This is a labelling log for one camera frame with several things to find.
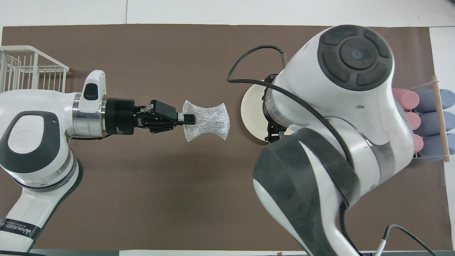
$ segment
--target silver metal ring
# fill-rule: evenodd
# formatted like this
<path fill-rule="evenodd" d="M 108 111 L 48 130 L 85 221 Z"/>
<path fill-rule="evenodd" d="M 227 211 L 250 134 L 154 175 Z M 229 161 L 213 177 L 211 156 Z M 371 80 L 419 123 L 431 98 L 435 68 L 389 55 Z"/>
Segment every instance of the silver metal ring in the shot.
<path fill-rule="evenodd" d="M 51 173 L 50 175 L 48 175 L 44 178 L 33 179 L 33 180 L 15 178 L 15 180 L 17 180 L 19 183 L 21 183 L 23 185 L 37 186 L 36 188 L 52 185 L 52 184 L 49 184 L 49 181 L 52 181 L 53 179 L 62 175 L 68 169 L 68 166 L 70 165 L 70 162 L 71 162 L 71 157 L 72 157 L 72 152 L 69 149 L 68 156 L 66 157 L 66 160 L 63 163 L 63 165 L 59 169 L 57 169 L 55 172 Z"/>
<path fill-rule="evenodd" d="M 78 92 L 73 101 L 73 128 L 76 136 L 102 137 L 106 135 L 105 111 L 106 95 L 95 113 L 83 113 L 79 110 L 82 94 Z"/>
<path fill-rule="evenodd" d="M 50 185 L 45 186 L 45 187 L 35 188 L 35 187 L 29 187 L 29 186 L 26 186 L 24 184 L 21 184 L 18 180 L 16 180 L 16 182 L 19 185 L 21 185 L 21 187 L 29 189 L 29 190 L 32 190 L 34 192 L 49 192 L 49 191 L 53 191 L 53 190 L 56 190 L 56 189 L 62 187 L 63 185 L 65 185 L 66 183 L 68 183 L 70 181 L 71 177 L 73 177 L 74 173 L 76 172 L 76 169 L 78 169 L 77 168 L 78 167 L 78 162 L 77 162 L 76 156 L 71 151 L 70 151 L 70 153 L 71 153 L 71 155 L 73 156 L 73 159 L 74 159 L 73 165 L 71 166 L 71 168 L 68 169 L 68 173 L 65 175 L 65 177 L 62 178 L 57 183 L 50 184 Z"/>

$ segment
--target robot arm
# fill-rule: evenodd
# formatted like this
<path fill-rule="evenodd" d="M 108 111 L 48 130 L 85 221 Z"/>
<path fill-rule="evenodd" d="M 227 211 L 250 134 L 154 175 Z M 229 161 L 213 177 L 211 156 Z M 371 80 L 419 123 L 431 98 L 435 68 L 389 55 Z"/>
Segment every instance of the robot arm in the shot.
<path fill-rule="evenodd" d="M 0 165 L 23 188 L 0 220 L 0 251 L 29 251 L 80 183 L 82 166 L 70 138 L 133 134 L 135 127 L 158 133 L 195 124 L 194 115 L 157 100 L 136 107 L 131 99 L 107 98 L 100 70 L 87 77 L 82 93 L 14 90 L 0 93 L 0 102 Z"/>
<path fill-rule="evenodd" d="M 272 77 L 273 85 L 327 119 L 339 138 L 301 104 L 279 91 L 265 92 L 268 139 L 274 142 L 256 162 L 254 188 L 310 255 L 357 255 L 335 225 L 340 207 L 352 207 L 412 158 L 412 132 L 391 92 L 393 70 L 380 35 L 344 25 L 316 35 Z M 287 128 L 295 132 L 284 137 Z M 271 139 L 277 131 L 280 139 Z"/>

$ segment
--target black strap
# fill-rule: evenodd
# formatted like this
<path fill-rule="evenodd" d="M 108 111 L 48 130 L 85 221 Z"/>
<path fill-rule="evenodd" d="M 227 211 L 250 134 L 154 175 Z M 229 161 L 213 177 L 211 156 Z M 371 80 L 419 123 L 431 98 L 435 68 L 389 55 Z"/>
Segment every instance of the black strap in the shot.
<path fill-rule="evenodd" d="M 0 220 L 0 230 L 21 236 L 26 236 L 33 239 L 33 241 L 36 241 L 38 237 L 40 237 L 42 229 L 27 222 L 12 219 L 2 219 Z"/>
<path fill-rule="evenodd" d="M 346 159 L 321 134 L 303 128 L 292 134 L 319 159 L 327 170 L 336 189 L 341 194 L 346 208 L 360 199 L 360 180 Z"/>

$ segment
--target white wire basket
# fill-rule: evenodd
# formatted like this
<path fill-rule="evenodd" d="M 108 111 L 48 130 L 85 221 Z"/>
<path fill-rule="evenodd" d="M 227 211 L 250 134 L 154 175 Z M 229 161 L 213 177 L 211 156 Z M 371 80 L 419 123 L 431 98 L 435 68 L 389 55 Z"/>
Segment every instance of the white wire basket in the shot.
<path fill-rule="evenodd" d="M 69 67 L 31 46 L 0 46 L 0 92 L 44 89 L 65 92 Z"/>

